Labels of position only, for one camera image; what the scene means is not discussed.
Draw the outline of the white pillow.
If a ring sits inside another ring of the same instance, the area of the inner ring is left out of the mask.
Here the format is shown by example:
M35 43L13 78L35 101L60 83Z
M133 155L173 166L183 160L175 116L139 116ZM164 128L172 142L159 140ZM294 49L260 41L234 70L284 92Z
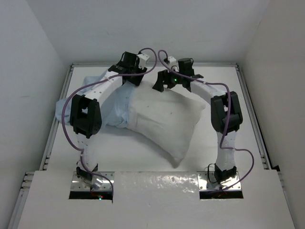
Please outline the white pillow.
M185 158L201 119L204 102L170 89L159 92L143 82L132 89L127 128L153 141L171 157L173 167Z

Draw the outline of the light blue pillowcase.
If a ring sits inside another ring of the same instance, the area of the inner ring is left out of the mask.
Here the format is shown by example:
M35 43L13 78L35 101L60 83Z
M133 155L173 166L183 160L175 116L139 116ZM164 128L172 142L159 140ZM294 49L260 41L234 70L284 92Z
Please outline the light blue pillowcase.
M86 76L82 82L82 86L101 81L104 75L100 76ZM84 94L89 91L91 87L80 90L77 94ZM117 128L125 128L129 122L129 103L131 96L136 86L130 82L117 88L103 104L101 104L102 128L107 125L115 126ZM61 123L61 114L63 106L67 99L61 99L56 102L55 117ZM70 125L71 101L68 102L64 113L64 122Z

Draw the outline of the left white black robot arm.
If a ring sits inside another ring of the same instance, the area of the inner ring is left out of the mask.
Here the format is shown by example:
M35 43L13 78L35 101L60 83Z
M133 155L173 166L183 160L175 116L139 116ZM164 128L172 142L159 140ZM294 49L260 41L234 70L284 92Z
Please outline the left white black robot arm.
M74 95L71 100L70 125L76 134L78 148L81 150L77 164L77 175L92 182L97 176L97 163L89 155L86 148L92 135L99 132L102 126L101 105L124 83L130 82L138 86L147 71L146 64L150 56L124 52L120 61L112 65L102 79L105 81L94 85L82 95Z

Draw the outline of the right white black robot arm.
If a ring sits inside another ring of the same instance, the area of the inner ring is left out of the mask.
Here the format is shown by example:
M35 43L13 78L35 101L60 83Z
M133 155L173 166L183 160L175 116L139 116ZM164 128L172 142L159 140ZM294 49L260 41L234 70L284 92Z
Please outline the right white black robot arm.
M224 83L209 83L203 76L195 74L193 59L176 60L172 56L161 61L165 70L158 72L153 89L163 92L181 85L210 105L211 124L217 133L218 150L214 164L215 181L221 182L234 177L237 168L234 160L235 139L243 122L243 115L236 92Z

